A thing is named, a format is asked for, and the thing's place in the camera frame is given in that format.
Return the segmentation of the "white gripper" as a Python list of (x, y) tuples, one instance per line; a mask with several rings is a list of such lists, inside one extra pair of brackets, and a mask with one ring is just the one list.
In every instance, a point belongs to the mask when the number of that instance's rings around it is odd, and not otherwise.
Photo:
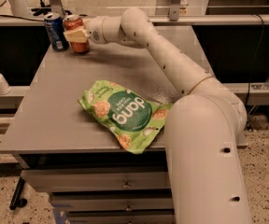
[(105, 16), (98, 16), (90, 19), (86, 23), (86, 29), (83, 27), (78, 27), (76, 29), (65, 31), (64, 37), (69, 42), (86, 43), (88, 38), (90, 38), (93, 43), (106, 44), (107, 41), (103, 34), (103, 23), (105, 19)]

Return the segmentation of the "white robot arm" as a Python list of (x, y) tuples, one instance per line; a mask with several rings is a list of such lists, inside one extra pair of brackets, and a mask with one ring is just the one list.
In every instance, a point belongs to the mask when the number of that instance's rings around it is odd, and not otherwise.
[(176, 224), (251, 224), (237, 154), (243, 102), (164, 36), (139, 8), (65, 32), (72, 42), (144, 47), (180, 94), (164, 127)]

